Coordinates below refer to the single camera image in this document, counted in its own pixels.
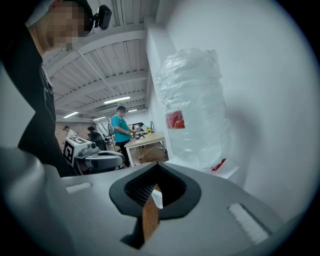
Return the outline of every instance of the white robot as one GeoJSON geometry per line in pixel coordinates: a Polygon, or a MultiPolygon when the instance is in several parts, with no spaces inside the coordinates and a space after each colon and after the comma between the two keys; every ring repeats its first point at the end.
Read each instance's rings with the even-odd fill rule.
{"type": "Polygon", "coordinates": [[[95,142],[80,138],[65,138],[63,156],[77,175],[83,175],[83,166],[94,173],[118,170],[125,157],[115,151],[100,150],[95,142]]]}

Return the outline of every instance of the gray plastic surface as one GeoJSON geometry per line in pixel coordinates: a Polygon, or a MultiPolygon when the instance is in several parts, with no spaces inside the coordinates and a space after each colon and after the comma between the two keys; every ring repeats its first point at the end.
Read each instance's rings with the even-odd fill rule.
{"type": "MultiPolygon", "coordinates": [[[[120,241],[132,233],[136,218],[119,213],[109,189],[148,164],[61,179],[54,167],[19,149],[0,152],[4,156],[0,181],[8,208],[31,238],[55,255],[246,255],[252,244],[228,211],[234,203],[243,204],[272,233],[282,225],[268,206],[228,180],[166,164],[198,182],[200,201],[186,217],[160,221],[152,237],[136,250],[120,241]],[[72,194],[66,190],[83,183],[91,186],[72,194]]],[[[279,236],[271,238],[280,241],[283,235],[279,236]]],[[[262,252],[256,246],[252,249],[255,253],[249,255],[262,252]]]]}

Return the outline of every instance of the white wall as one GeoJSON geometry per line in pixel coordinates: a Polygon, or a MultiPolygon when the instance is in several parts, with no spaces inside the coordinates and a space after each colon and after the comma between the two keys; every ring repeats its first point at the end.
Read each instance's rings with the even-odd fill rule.
{"type": "Polygon", "coordinates": [[[273,1],[170,5],[161,19],[175,48],[219,55],[230,159],[243,187],[288,220],[308,205],[319,178],[320,80],[309,45],[273,1]]]}
{"type": "Polygon", "coordinates": [[[128,125],[142,122],[147,127],[150,127],[150,118],[149,118],[148,111],[127,113],[124,117],[124,120],[128,125]]]}

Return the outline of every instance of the black pants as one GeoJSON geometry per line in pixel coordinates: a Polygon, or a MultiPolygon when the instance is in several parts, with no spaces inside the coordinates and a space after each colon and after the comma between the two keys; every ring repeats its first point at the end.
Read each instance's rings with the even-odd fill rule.
{"type": "Polygon", "coordinates": [[[129,142],[130,140],[126,140],[123,142],[115,142],[121,149],[121,153],[124,156],[124,164],[125,166],[129,167],[130,165],[130,160],[129,160],[129,156],[127,153],[127,149],[125,148],[125,145],[129,142]]]}

